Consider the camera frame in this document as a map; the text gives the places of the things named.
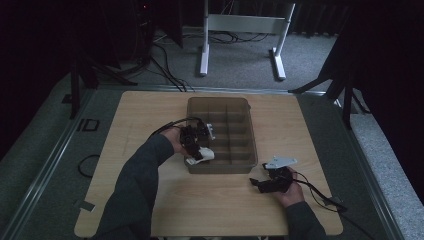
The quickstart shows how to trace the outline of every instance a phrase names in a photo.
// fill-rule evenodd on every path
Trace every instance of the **black cable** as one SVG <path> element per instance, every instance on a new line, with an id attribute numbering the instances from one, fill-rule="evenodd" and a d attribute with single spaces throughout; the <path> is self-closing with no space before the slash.
<path id="1" fill-rule="evenodd" d="M 157 75 L 160 75 L 160 76 L 162 76 L 162 77 L 164 77 L 164 78 L 168 78 L 168 76 L 166 76 L 166 75 L 164 75 L 164 74 L 161 74 L 161 73 L 158 73 L 158 72 L 155 72 L 155 71 L 152 71 L 152 70 L 150 70 L 150 69 L 146 69 L 146 71 L 149 71 L 149 72 L 151 72 L 151 73 L 153 73 L 153 74 L 157 74 Z M 178 80 L 180 80 L 181 82 L 184 82 L 185 83 L 185 85 L 187 85 L 193 92 L 196 92 L 196 90 L 194 90 L 194 88 L 192 87 L 192 86 L 190 86 L 190 84 L 188 84 L 187 83 L 187 81 L 186 80 L 184 80 L 184 79 L 181 79 L 181 78 L 177 78 Z"/>
<path id="2" fill-rule="evenodd" d="M 144 71 L 141 71 L 141 70 L 140 70 L 137 74 L 134 74 L 134 75 L 128 76 L 127 78 L 128 78 L 128 79 L 135 78 L 135 77 L 137 77 L 138 75 L 140 75 L 140 74 L 144 73 Z"/>
<path id="3" fill-rule="evenodd" d="M 183 92 L 183 90 L 181 90 L 181 88 L 178 86 L 177 83 L 175 83 L 174 79 L 170 78 L 168 75 L 166 75 L 166 72 L 164 71 L 164 69 L 162 68 L 162 66 L 160 66 L 160 64 L 152 57 L 152 61 L 153 63 L 165 74 L 164 76 L 172 83 L 174 84 L 174 86 L 176 88 L 178 88 L 178 90 L 180 90 L 180 92 Z"/>
<path id="4" fill-rule="evenodd" d="M 155 43 L 153 44 L 153 46 L 158 47 L 159 49 L 161 49 L 162 52 L 165 55 L 165 68 L 162 68 L 163 69 L 163 72 L 165 74 L 169 75 L 169 78 L 172 78 L 175 81 L 177 81 L 183 87 L 184 92 L 187 92 L 187 88 L 185 87 L 185 85 L 182 82 L 180 82 L 178 80 L 178 78 L 176 78 L 174 75 L 172 75 L 171 70 L 169 69 L 168 53 L 166 52 L 165 48 L 163 48 L 162 46 L 160 46 L 158 44 L 155 44 Z"/>
<path id="5" fill-rule="evenodd" d="M 255 12 L 256 16 L 259 16 L 258 1 L 253 1 L 251 7 L 252 7 L 253 12 Z"/>
<path id="6" fill-rule="evenodd" d="M 129 68 L 129 69 L 125 69 L 125 70 L 122 70 L 122 71 L 118 71 L 116 73 L 119 74 L 119 75 L 128 75 L 128 74 L 135 73 L 135 72 L 145 68 L 146 65 L 148 65 L 149 61 L 143 61 L 142 58 L 138 58 L 136 63 L 137 63 L 137 65 L 134 66 L 134 67 Z"/>
<path id="7" fill-rule="evenodd" d="M 84 177 L 86 177 L 86 178 L 93 178 L 93 176 L 92 175 L 88 175 L 88 174 L 86 174 L 86 173 L 84 173 L 83 171 L 82 171 L 82 164 L 87 160 L 87 159 L 89 159 L 89 158 L 93 158 L 93 157 L 100 157 L 100 155 L 98 155 L 98 154 L 92 154 L 92 155 L 89 155 L 89 156 L 87 156 L 87 157 L 85 157 L 84 159 L 82 159 L 79 163 L 78 163 L 78 172 L 82 175 L 82 176 L 84 176 Z"/>
<path id="8" fill-rule="evenodd" d="M 332 211 L 332 212 L 337 212 L 337 213 L 339 213 L 339 216 L 341 216 L 341 217 L 343 217 L 346 221 L 348 221 L 350 224 L 352 224 L 354 227 L 356 227 L 357 229 L 359 229 L 363 234 L 365 234 L 367 237 L 369 237 L 370 239 L 373 239 L 374 240 L 374 237 L 372 237 L 371 236 L 371 234 L 369 234 L 364 228 L 362 228 L 361 226 L 359 226 L 359 224 L 357 224 L 357 223 L 355 223 L 353 220 L 351 220 L 350 218 L 348 218 L 347 216 L 345 216 L 344 214 L 343 214 L 343 212 L 345 212 L 345 211 L 347 211 L 347 208 L 346 207 L 344 207 L 344 206 L 342 206 L 342 205 L 340 205 L 340 204 L 338 204 L 338 203 L 336 203 L 336 204 L 334 204 L 335 202 L 334 201 L 332 201 L 331 199 L 329 199 L 329 198 L 327 198 L 327 197 L 325 197 L 321 192 L 319 192 L 309 181 L 308 181 L 308 179 L 305 177 L 305 175 L 303 175 L 303 174 L 301 174 L 301 173 L 299 173 L 299 172 L 296 172 L 297 174 L 299 174 L 300 176 L 302 176 L 304 179 L 305 179 L 305 181 L 306 182 L 304 182 L 304 181 L 300 181 L 300 180 L 297 180 L 297 179 L 293 179 L 293 181 L 296 181 L 296 182 L 299 182 L 299 183 L 302 183 L 302 184 L 306 184 L 308 187 L 309 187 L 309 190 L 311 191 L 311 194 L 312 194 L 312 197 L 314 198 L 314 200 L 315 200 L 315 202 L 316 203 L 318 203 L 318 205 L 320 205 L 322 208 L 324 208 L 324 209 L 327 209 L 327 210 L 329 210 L 329 211 Z M 318 200 L 316 199 L 316 197 L 315 197 L 315 195 L 314 195 L 314 193 L 312 192 L 312 189 L 314 189 L 314 191 L 316 191 L 316 193 L 321 197 L 321 198 L 323 198 L 323 200 L 325 200 L 325 201 L 328 201 L 328 202 L 330 202 L 331 204 L 333 204 L 333 205 L 335 205 L 336 207 L 338 207 L 338 206 L 341 206 L 343 209 L 344 209 L 344 211 L 340 211 L 340 210 L 337 210 L 337 211 L 335 211 L 335 210 L 333 210 L 333 209 L 330 209 L 330 208 L 328 208 L 328 207 L 325 207 L 324 205 L 322 205 L 320 202 L 318 202 Z"/>
<path id="9" fill-rule="evenodd" d="M 227 15 L 230 15 L 231 14 L 231 11 L 232 11 L 232 9 L 233 9 L 233 5 L 234 5 L 234 0 L 230 0 L 225 6 L 224 6 L 224 9 L 222 9 L 222 11 L 221 11 L 221 15 L 223 15 L 224 14 L 224 12 L 225 12 L 225 10 L 228 8 L 228 6 L 230 6 L 230 4 L 231 4 L 231 7 L 230 7 L 230 10 L 228 10 L 228 13 L 227 13 Z"/>
<path id="10" fill-rule="evenodd" d="M 355 100 L 356 104 L 358 104 L 359 108 L 361 109 L 362 112 L 364 113 L 371 113 L 370 110 L 365 109 L 364 105 L 362 105 L 361 101 L 359 101 L 358 97 L 356 96 L 355 93 L 352 93 L 352 97 Z"/>
<path id="11" fill-rule="evenodd" d="M 151 138 L 153 135 L 158 134 L 158 133 L 160 133 L 160 132 L 162 132 L 162 131 L 164 131 L 164 130 L 166 130 L 168 128 L 177 127 L 177 126 L 174 126 L 175 124 L 178 124 L 178 123 L 181 123 L 181 122 L 190 121 L 190 120 L 197 120 L 199 122 L 202 122 L 202 119 L 200 119 L 198 117 L 187 117 L 187 118 L 183 118 L 183 119 L 180 119 L 180 120 L 177 120 L 177 121 L 174 121 L 174 122 L 170 122 L 170 123 L 167 123 L 167 124 L 163 125 L 162 127 L 160 127 L 157 130 L 155 130 L 152 134 L 150 134 L 149 138 Z"/>
<path id="12" fill-rule="evenodd" d="M 216 43 L 222 43 L 222 44 L 235 44 L 235 43 L 244 43 L 244 42 L 260 42 L 264 40 L 266 37 L 268 37 L 269 34 L 265 34 L 265 36 L 261 39 L 256 39 L 259 36 L 263 35 L 262 33 L 257 34 L 256 36 L 250 38 L 250 39 L 244 39 L 240 38 L 237 34 L 232 32 L 226 32 L 226 31 L 215 31 L 211 34 L 212 35 L 227 35 L 231 37 L 231 40 L 223 40 L 217 37 L 209 37 L 212 40 L 215 40 Z"/>

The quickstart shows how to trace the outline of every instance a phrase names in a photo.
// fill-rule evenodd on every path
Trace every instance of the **wire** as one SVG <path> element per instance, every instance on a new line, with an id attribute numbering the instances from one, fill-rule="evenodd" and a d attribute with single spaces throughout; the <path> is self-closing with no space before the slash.
<path id="1" fill-rule="evenodd" d="M 162 40 L 164 38 L 168 38 L 168 34 L 164 34 L 163 36 L 156 38 L 155 40 L 153 40 L 153 42 L 159 42 L 159 40 Z"/>
<path id="2" fill-rule="evenodd" d="M 144 71 L 148 71 L 148 69 L 144 68 L 143 70 L 138 71 L 138 73 L 136 73 L 134 75 L 127 76 L 127 79 L 135 78 L 135 77 L 139 76 L 140 74 L 144 73 Z"/>
<path id="3" fill-rule="evenodd" d="M 158 72 L 155 72 L 155 71 L 153 71 L 153 70 L 150 70 L 150 69 L 146 69 L 146 71 L 148 71 L 148 72 L 151 72 L 151 73 L 153 73 L 153 74 L 157 74 L 157 75 L 160 75 L 160 76 L 162 76 L 162 77 L 165 77 L 165 78 L 168 78 L 168 76 L 166 76 L 165 74 L 162 74 L 162 73 L 158 73 Z M 187 81 L 186 80 L 184 80 L 184 79 L 181 79 L 181 78 L 177 78 L 178 80 L 180 80 L 181 82 L 183 82 L 185 85 L 187 85 L 193 92 L 196 92 L 196 90 L 194 90 L 194 88 L 192 87 L 192 86 L 190 86 L 188 83 L 187 83 Z"/>
<path id="4" fill-rule="evenodd" d="M 171 73 L 171 70 L 169 69 L 169 61 L 168 61 L 168 53 L 166 52 L 166 50 L 165 50 L 165 48 L 163 48 L 162 46 L 160 46 L 160 45 L 158 45 L 158 44 L 156 44 L 156 43 L 154 43 L 153 44 L 153 46 L 155 46 L 155 47 L 158 47 L 159 49 L 161 49 L 162 50 L 162 52 L 164 53 L 164 56 L 165 56 L 165 67 L 162 67 L 162 66 L 160 66 L 159 65 L 159 63 L 156 61 L 156 60 L 154 60 L 154 63 L 159 67 L 159 69 L 163 72 L 163 76 L 165 76 L 166 78 L 168 78 L 171 82 L 176 82 L 177 84 L 179 84 L 179 85 L 181 85 L 182 86 L 182 88 L 183 88 L 183 90 L 184 90 L 184 92 L 187 92 L 187 88 L 186 88 L 186 85 L 187 86 L 189 86 L 190 87 L 190 89 L 192 89 L 193 91 L 194 91 L 194 89 L 193 89 L 193 87 L 191 87 L 188 83 L 187 83 L 187 81 L 186 80 L 183 80 L 183 79 L 180 79 L 180 78 L 177 78 L 177 77 L 175 77 L 172 73 Z"/>
<path id="5" fill-rule="evenodd" d="M 233 9 L 233 5 L 234 5 L 234 0 L 230 0 L 226 5 L 225 5 L 225 7 L 224 7 L 224 9 L 222 9 L 222 11 L 221 11 L 221 15 L 223 15 L 224 14 L 224 12 L 225 12 L 225 10 L 228 8 L 228 6 L 230 6 L 230 10 L 228 10 L 228 15 L 230 15 L 231 14 L 231 11 L 232 11 L 232 9 Z"/>
<path id="6" fill-rule="evenodd" d="M 253 12 L 255 12 L 256 16 L 259 16 L 258 2 L 257 1 L 253 1 L 253 3 L 252 3 L 251 6 L 252 6 Z"/>
<path id="7" fill-rule="evenodd" d="M 89 159 L 89 158 L 93 158 L 93 157 L 100 157 L 100 155 L 98 155 L 98 154 L 92 154 L 92 155 L 89 155 L 89 156 L 85 157 L 84 159 L 82 159 L 82 160 L 78 163 L 78 172 L 79 172 L 82 176 L 84 176 L 84 177 L 86 177 L 86 178 L 93 178 L 93 175 L 88 175 L 88 174 L 84 173 L 84 172 L 82 171 L 82 164 L 83 164 L 83 163 L 84 163 L 87 159 Z"/>
<path id="8" fill-rule="evenodd" d="M 180 119 L 180 120 L 177 120 L 177 121 L 174 121 L 174 122 L 170 122 L 168 124 L 163 125 L 162 127 L 158 128 L 156 131 L 154 131 L 152 134 L 150 134 L 149 138 L 151 138 L 153 135 L 158 134 L 158 133 L 160 133 L 160 132 L 162 132 L 162 131 L 164 131 L 164 130 L 166 130 L 168 128 L 171 128 L 171 127 L 177 127 L 177 128 L 179 128 L 178 126 L 174 126 L 174 125 L 175 124 L 178 124 L 178 123 L 181 123 L 181 122 L 190 121 L 190 120 L 197 120 L 200 123 L 202 122 L 202 119 L 200 119 L 198 117 L 187 117 L 187 118 L 183 118 L 183 119 Z"/>
<path id="9" fill-rule="evenodd" d="M 230 40 L 223 40 L 217 37 L 212 37 L 213 35 L 227 35 L 229 36 L 231 39 Z M 232 32 L 226 32 L 226 31 L 214 31 L 212 32 L 211 36 L 209 37 L 211 40 L 214 40 L 215 43 L 222 43 L 222 44 L 235 44 L 235 43 L 244 43 L 244 42 L 260 42 L 262 40 L 264 40 L 266 37 L 268 37 L 269 34 L 263 34 L 263 33 L 259 33 L 257 35 L 255 35 L 252 38 L 249 39 L 244 39 L 239 37 L 237 34 L 232 33 Z"/>
<path id="10" fill-rule="evenodd" d="M 350 224 L 352 224 L 354 227 L 356 227 L 357 229 L 359 229 L 363 234 L 365 234 L 368 238 L 370 238 L 370 239 L 373 239 L 374 240 L 374 237 L 373 236 L 371 236 L 371 234 L 369 234 L 364 228 L 362 228 L 361 226 L 359 226 L 359 224 L 357 224 L 356 222 L 354 222 L 353 220 L 351 220 L 350 218 L 348 218 L 347 216 L 345 216 L 344 214 L 343 214 L 343 212 L 345 212 L 345 211 L 347 211 L 347 208 L 346 207 L 344 207 L 344 206 L 342 206 L 342 205 L 340 205 L 340 204 L 338 204 L 338 203 L 336 203 L 336 202 L 334 202 L 334 201 L 332 201 L 331 199 L 329 199 L 329 198 L 327 198 L 327 197 L 325 197 L 321 192 L 319 192 L 318 191 L 318 189 L 316 189 L 309 181 L 308 181 L 308 179 L 306 178 L 306 176 L 305 175 L 303 175 L 303 174 L 301 174 L 301 173 L 299 173 L 299 172 L 296 172 L 297 174 L 299 174 L 300 176 L 302 176 L 304 179 L 305 179 L 305 181 L 306 182 L 304 182 L 304 181 L 301 181 L 301 180 L 297 180 L 297 179 L 293 179 L 293 181 L 295 181 L 295 182 L 298 182 L 298 183 L 302 183 L 302 184 L 305 184 L 305 185 L 307 185 L 308 187 L 309 187 L 309 190 L 311 191 L 311 194 L 312 194 L 312 197 L 314 198 L 314 200 L 315 200 L 315 202 L 316 203 L 318 203 L 318 205 L 320 205 L 322 208 L 324 208 L 324 209 L 327 209 L 327 210 L 329 210 L 329 211 L 332 211 L 332 212 L 337 212 L 337 213 L 339 213 L 339 216 L 341 216 L 341 217 L 343 217 L 346 221 L 348 221 Z M 326 206 L 324 206 L 324 205 L 322 205 L 320 202 L 318 202 L 318 200 L 316 199 L 316 197 L 315 197 L 315 195 L 314 195 L 314 193 L 312 192 L 312 190 L 314 191 L 314 192 L 316 192 L 321 198 L 323 198 L 323 200 L 324 201 L 328 201 L 328 202 L 330 202 L 331 204 L 333 204 L 333 205 L 335 205 L 336 207 L 341 207 L 342 209 L 340 210 L 340 209 L 338 209 L 338 210 L 333 210 L 333 209 L 330 209 L 330 208 L 328 208 L 328 207 L 326 207 Z"/>
<path id="11" fill-rule="evenodd" d="M 128 75 L 128 74 L 136 73 L 137 71 L 139 71 L 143 68 L 146 68 L 146 65 L 148 65 L 148 62 L 149 61 L 143 61 L 142 58 L 138 58 L 136 60 L 137 66 L 123 70 L 123 71 L 119 71 L 119 72 L 116 72 L 116 73 L 119 74 L 119 75 Z"/>

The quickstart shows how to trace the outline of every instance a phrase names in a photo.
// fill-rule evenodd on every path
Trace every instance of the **jacket sleeve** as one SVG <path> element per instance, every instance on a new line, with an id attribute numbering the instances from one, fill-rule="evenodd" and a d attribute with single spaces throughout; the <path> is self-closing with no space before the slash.
<path id="1" fill-rule="evenodd" d="M 158 189 L 158 167 L 174 154 L 169 140 L 157 134 L 125 163 L 93 239 L 149 239 Z"/>
<path id="2" fill-rule="evenodd" d="M 286 208 L 290 240 L 327 239 L 324 228 L 306 202 Z"/>

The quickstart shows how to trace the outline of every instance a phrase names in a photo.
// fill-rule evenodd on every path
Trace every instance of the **white object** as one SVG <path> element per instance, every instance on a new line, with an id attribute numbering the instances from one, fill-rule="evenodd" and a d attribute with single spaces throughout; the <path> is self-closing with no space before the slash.
<path id="1" fill-rule="evenodd" d="M 295 158 L 285 158 L 285 157 L 274 156 L 271 162 L 265 164 L 265 168 L 278 169 L 278 168 L 290 166 L 295 163 L 297 163 L 297 159 Z"/>
<path id="2" fill-rule="evenodd" d="M 196 160 L 194 158 L 187 158 L 186 162 L 190 165 L 196 165 L 203 161 L 213 160 L 215 158 L 215 153 L 209 148 L 200 147 L 199 152 L 202 154 L 203 158 Z"/>

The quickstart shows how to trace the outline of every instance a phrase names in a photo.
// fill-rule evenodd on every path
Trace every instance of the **white stand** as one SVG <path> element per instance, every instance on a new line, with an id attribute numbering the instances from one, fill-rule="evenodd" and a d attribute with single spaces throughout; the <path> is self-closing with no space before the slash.
<path id="1" fill-rule="evenodd" d="M 228 32 L 253 32 L 279 34 L 277 47 L 272 49 L 275 66 L 280 80 L 286 79 L 283 61 L 281 59 L 281 50 L 283 49 L 286 39 L 287 30 L 289 29 L 290 20 L 295 7 L 294 3 L 289 5 L 286 18 L 271 17 L 252 17 L 252 16 L 236 16 L 236 15 L 219 15 L 209 14 L 209 1 L 205 0 L 204 13 L 204 42 L 202 49 L 202 59 L 200 63 L 200 75 L 208 74 L 209 59 L 209 30 L 210 31 L 228 31 Z"/>

